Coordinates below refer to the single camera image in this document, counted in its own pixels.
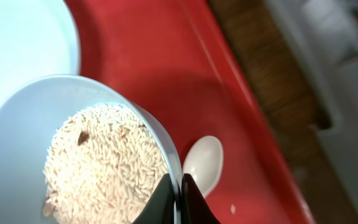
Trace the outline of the light blue rice bowl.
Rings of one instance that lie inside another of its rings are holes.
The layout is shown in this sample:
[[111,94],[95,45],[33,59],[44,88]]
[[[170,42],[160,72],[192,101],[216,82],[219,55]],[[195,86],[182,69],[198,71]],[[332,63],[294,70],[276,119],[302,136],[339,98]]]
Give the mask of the light blue rice bowl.
[[77,111],[101,103],[127,106],[139,116],[167,161],[173,185],[172,213],[147,210],[142,223],[180,223],[181,165],[164,127],[145,109],[110,87],[78,75],[51,75],[34,80],[0,107],[0,223],[53,223],[42,215],[47,186],[43,168],[56,130]]

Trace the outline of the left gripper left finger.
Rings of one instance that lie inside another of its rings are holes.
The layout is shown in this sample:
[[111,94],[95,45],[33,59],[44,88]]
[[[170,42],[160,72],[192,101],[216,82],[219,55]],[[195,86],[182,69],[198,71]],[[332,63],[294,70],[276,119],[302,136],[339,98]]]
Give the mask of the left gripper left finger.
[[169,174],[165,174],[132,224],[174,224],[175,198]]

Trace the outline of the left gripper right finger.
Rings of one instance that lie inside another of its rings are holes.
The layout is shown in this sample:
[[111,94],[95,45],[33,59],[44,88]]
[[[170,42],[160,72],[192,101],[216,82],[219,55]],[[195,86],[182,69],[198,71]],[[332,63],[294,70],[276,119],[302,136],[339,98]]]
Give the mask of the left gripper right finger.
[[181,183],[181,223],[220,224],[190,174],[183,174]]

